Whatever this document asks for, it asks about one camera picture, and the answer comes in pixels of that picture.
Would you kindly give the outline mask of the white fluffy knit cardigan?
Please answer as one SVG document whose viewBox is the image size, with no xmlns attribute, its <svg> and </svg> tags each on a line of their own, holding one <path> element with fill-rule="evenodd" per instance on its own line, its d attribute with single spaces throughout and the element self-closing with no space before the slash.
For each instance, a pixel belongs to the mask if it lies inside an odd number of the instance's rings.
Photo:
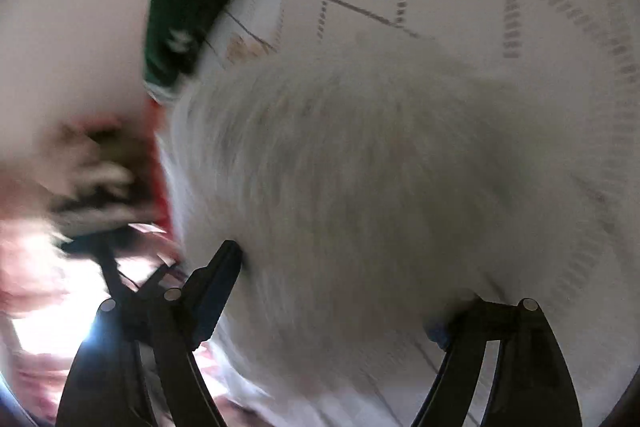
<svg viewBox="0 0 640 427">
<path fill-rule="evenodd" d="M 243 269 L 213 340 L 230 399 L 275 426 L 401 426 L 426 331 L 533 287 L 584 196 L 525 76 L 380 29 L 196 80 L 162 135 L 186 260 Z"/>
</svg>

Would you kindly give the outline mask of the stack of folded clothes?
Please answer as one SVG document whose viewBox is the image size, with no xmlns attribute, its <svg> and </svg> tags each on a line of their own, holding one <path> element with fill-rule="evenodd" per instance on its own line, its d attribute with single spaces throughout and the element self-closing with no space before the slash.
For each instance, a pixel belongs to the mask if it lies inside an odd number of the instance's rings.
<svg viewBox="0 0 640 427">
<path fill-rule="evenodd" d="M 160 219 L 149 143 L 121 120 L 61 124 L 43 153 L 42 185 L 64 253 L 87 254 L 96 234 L 129 236 Z"/>
</svg>

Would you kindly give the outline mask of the red floral blanket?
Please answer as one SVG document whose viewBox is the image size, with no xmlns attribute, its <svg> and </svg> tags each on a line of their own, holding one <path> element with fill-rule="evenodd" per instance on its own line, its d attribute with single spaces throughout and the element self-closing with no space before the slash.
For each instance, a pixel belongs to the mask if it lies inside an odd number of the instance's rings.
<svg viewBox="0 0 640 427">
<path fill-rule="evenodd" d="M 146 97 L 144 109 L 144 132 L 149 144 L 150 155 L 150 187 L 156 208 L 156 224 L 169 236 L 172 235 L 172 221 L 169 209 L 165 173 L 160 160 L 160 143 L 158 132 L 164 123 L 165 112 L 162 106 L 151 98 Z"/>
</svg>

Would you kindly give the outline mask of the white quilted floral bedspread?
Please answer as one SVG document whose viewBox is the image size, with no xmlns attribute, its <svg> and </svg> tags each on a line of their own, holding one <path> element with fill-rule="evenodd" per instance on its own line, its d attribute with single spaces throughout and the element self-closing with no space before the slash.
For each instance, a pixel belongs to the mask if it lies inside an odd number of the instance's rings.
<svg viewBox="0 0 640 427">
<path fill-rule="evenodd" d="M 639 421 L 639 0 L 231 0 L 198 75 L 296 42 L 375 27 L 431 37 L 552 109 L 573 198 L 541 281 L 494 278 L 541 304 L 587 426 Z"/>
</svg>

